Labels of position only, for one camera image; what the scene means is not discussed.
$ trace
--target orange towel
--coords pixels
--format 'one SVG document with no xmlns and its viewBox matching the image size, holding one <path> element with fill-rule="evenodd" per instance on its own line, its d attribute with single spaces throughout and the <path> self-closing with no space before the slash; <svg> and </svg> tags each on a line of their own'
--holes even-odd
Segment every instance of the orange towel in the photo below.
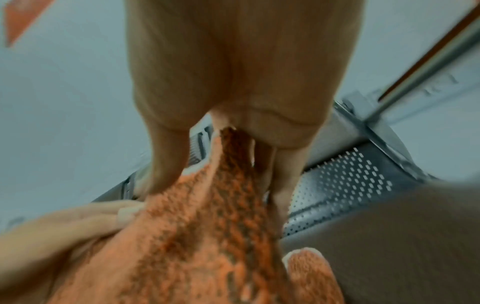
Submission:
<svg viewBox="0 0 480 304">
<path fill-rule="evenodd" d="M 223 130 L 209 165 L 149 197 L 130 226 L 96 242 L 64 271 L 48 303 L 302 302 L 254 185 L 249 143 L 244 133 Z M 321 294 L 323 283 L 308 284 Z"/>
</svg>

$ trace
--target fingernail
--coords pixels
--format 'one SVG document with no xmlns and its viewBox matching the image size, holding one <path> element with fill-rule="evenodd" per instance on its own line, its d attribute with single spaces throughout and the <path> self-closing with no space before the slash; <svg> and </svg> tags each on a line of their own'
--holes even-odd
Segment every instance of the fingernail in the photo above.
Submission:
<svg viewBox="0 0 480 304">
<path fill-rule="evenodd" d="M 137 213 L 145 207 L 145 204 L 140 204 L 135 207 L 125 207 L 118 211 L 116 220 L 121 227 L 127 226 L 137 215 Z"/>
</svg>

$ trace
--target metal rod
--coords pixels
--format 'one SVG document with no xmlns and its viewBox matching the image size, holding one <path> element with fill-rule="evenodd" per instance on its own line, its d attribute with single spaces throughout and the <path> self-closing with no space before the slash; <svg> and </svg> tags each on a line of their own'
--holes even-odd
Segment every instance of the metal rod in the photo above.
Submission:
<svg viewBox="0 0 480 304">
<path fill-rule="evenodd" d="M 395 90 L 390 92 L 390 94 L 385 96 L 380 105 L 374 109 L 372 113 L 363 118 L 362 121 L 366 124 L 376 123 L 383 112 L 437 74 L 440 70 L 473 49 L 479 42 L 480 20 L 477 19 L 446 45 L 443 50 L 426 62 Z"/>
</svg>

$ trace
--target hand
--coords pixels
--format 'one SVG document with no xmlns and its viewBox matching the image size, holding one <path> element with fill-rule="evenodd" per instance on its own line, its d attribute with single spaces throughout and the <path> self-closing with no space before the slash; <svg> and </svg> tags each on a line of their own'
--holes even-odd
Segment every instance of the hand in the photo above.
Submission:
<svg viewBox="0 0 480 304">
<path fill-rule="evenodd" d="M 153 150 L 144 193 L 180 176 L 189 129 L 254 140 L 258 187 L 286 221 L 290 200 L 353 52 L 362 0 L 126 0 L 135 104 Z"/>
<path fill-rule="evenodd" d="M 129 200 L 91 203 L 0 234 L 0 303 L 41 303 L 65 263 L 98 238 L 124 228 L 143 205 Z"/>
</svg>

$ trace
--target orange label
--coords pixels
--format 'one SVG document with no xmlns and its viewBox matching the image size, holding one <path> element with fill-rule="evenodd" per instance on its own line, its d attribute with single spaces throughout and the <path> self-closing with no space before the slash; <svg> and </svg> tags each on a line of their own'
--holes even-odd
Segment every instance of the orange label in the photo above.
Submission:
<svg viewBox="0 0 480 304">
<path fill-rule="evenodd" d="M 11 0 L 3 8 L 6 45 L 11 46 L 54 0 Z"/>
</svg>

